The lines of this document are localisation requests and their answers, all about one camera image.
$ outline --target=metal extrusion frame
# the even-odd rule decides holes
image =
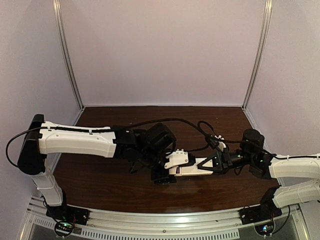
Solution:
[[[61,6],[60,6],[60,0],[53,0],[53,9],[54,9],[54,15],[55,15],[55,20],[56,20],[56,26],[60,38],[60,43],[61,43],[61,49],[62,49],[62,55],[65,63],[65,68],[70,80],[71,88],[77,103],[77,106],[80,110],[84,108],[84,104],[82,102],[79,89],[77,86],[76,78],[75,78],[75,73],[71,65],[71,58],[68,50],[68,45],[67,45],[67,39],[66,39],[66,33],[64,29],[64,22],[62,18],[62,12],[61,12]]]
[[[248,106],[253,88],[255,86],[255,82],[258,76],[259,68],[261,65],[262,57],[263,57],[263,52],[265,49],[265,45],[267,42],[267,36],[269,33],[269,27],[270,27],[270,22],[271,22],[271,17],[272,17],[272,10],[273,10],[273,4],[272,0],[265,0],[265,6],[264,6],[264,13],[263,13],[263,19],[262,19],[262,26],[261,26],[261,32],[260,32],[260,39],[258,43],[258,49],[256,52],[255,60],[254,60],[254,65],[253,65],[253,70],[251,73],[251,78],[249,82],[248,89],[246,91],[246,95],[244,98],[244,102],[242,105],[242,108],[245,110]]]
[[[235,240],[242,225],[239,209],[197,213],[127,213],[90,209],[86,226],[76,225],[72,235],[92,240]],[[33,196],[26,211],[19,240],[29,240],[34,225],[53,229],[55,222],[46,216],[43,199]],[[284,208],[284,218],[288,210]],[[308,231],[299,205],[291,206],[295,228],[301,240]]]

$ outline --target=black arm mount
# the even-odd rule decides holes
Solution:
[[[29,130],[41,127],[44,123],[44,115],[36,114],[30,124]],[[169,175],[169,170],[164,168],[168,161],[168,147],[175,148],[176,138],[170,129],[162,123],[157,123],[148,130],[124,129],[122,126],[111,127],[115,133],[114,143],[116,150],[113,158],[127,159],[131,163],[139,162],[151,169],[151,180],[156,184],[175,183],[174,176]],[[40,129],[29,132],[23,141],[18,159],[19,169],[28,175],[37,175],[45,172],[45,159],[47,155],[39,150]],[[272,156],[264,154],[264,136],[254,129],[247,129],[243,133],[243,143],[240,149],[229,152],[226,148],[217,151],[197,165],[198,169],[212,171],[214,174],[225,174],[230,169],[241,168],[249,165],[249,171],[261,179],[271,179],[269,165]],[[187,165],[196,163],[196,158],[188,154]],[[212,160],[213,167],[205,167],[204,164]],[[260,201],[260,206],[244,208],[240,211],[243,224],[269,219],[271,215],[281,215],[281,210],[276,208],[272,201],[275,189],[270,189]],[[71,222],[75,216],[77,224],[87,223],[89,211],[82,208],[67,205],[66,194],[63,192],[61,206],[47,206],[48,216],[55,219],[65,219]]]

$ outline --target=brown wooden table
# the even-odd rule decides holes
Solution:
[[[87,107],[78,126],[104,127],[130,125],[162,118],[184,118],[193,123],[205,120],[228,140],[241,140],[251,128],[240,107],[141,106]],[[178,149],[205,145],[204,137],[180,122],[165,123],[177,138]],[[230,150],[239,146],[231,144]],[[207,157],[210,149],[195,152]],[[258,179],[245,167],[240,176],[232,170],[225,175],[177,177],[177,183],[155,185],[150,170],[129,174],[126,160],[94,155],[63,154],[54,172],[71,205],[101,210],[134,213],[193,213],[258,204],[276,180]]]

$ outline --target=white wall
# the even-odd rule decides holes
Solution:
[[[320,3],[279,0],[273,6],[248,110],[272,152],[320,153]],[[284,179],[286,185],[299,181]],[[320,204],[301,208],[311,239],[319,239]]]
[[[241,106],[264,0],[61,1],[85,105]]]
[[[0,23],[0,239],[14,240],[35,188],[29,177],[7,162],[7,141],[28,129],[36,113],[72,124],[79,111],[62,57],[52,0],[2,0]],[[14,161],[21,142],[10,148]]]

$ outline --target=dark wood tabletop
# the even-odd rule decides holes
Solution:
[[[77,125],[83,127],[127,126],[163,118],[184,118],[195,124],[204,120],[228,140],[241,140],[251,128],[240,107],[137,106],[87,107]],[[203,135],[181,122],[165,123],[175,134],[178,149],[206,145]],[[147,129],[152,124],[140,127]],[[230,144],[230,150],[239,148]],[[207,157],[212,149],[194,152]],[[258,204],[277,181],[258,179],[246,166],[239,176],[177,177],[177,183],[155,185],[150,170],[129,174],[131,164],[123,159],[94,155],[62,154],[54,171],[56,181],[67,194],[67,202],[86,208],[133,213],[194,213],[225,210]]]

